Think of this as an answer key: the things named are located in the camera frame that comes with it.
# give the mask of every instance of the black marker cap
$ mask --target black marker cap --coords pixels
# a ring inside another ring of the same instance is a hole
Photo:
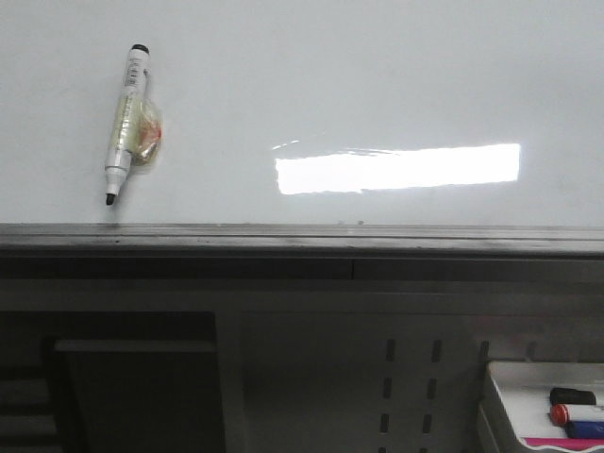
[[[132,50],[142,50],[143,52],[145,52],[147,55],[149,55],[149,48],[146,45],[142,45],[142,44],[134,44],[132,46]]]
[[[596,403],[596,396],[592,392],[554,387],[549,393],[549,402],[552,406],[557,404],[588,404],[593,406]]]

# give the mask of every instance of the red marker cap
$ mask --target red marker cap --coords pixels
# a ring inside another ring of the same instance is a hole
[[[569,422],[568,409],[564,404],[557,404],[551,407],[551,412],[549,413],[551,416],[552,422],[559,427],[563,427]]]

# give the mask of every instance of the whiteboard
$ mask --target whiteboard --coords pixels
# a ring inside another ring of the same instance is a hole
[[[0,223],[604,226],[601,0],[0,6]],[[108,208],[134,43],[164,139]]]

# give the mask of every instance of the white container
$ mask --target white container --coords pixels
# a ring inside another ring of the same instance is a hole
[[[604,397],[604,364],[493,361],[478,413],[478,435],[485,453],[576,452],[558,446],[529,446],[525,438],[566,439],[549,418],[553,387],[588,390]],[[581,450],[604,452],[604,445]]]

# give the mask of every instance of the whiteboard marker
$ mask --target whiteboard marker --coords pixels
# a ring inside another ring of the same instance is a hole
[[[109,143],[105,176],[107,205],[112,205],[120,192],[132,162],[132,152],[140,143],[143,100],[148,77],[149,49],[135,44],[128,53],[120,101],[115,111],[113,132]]]

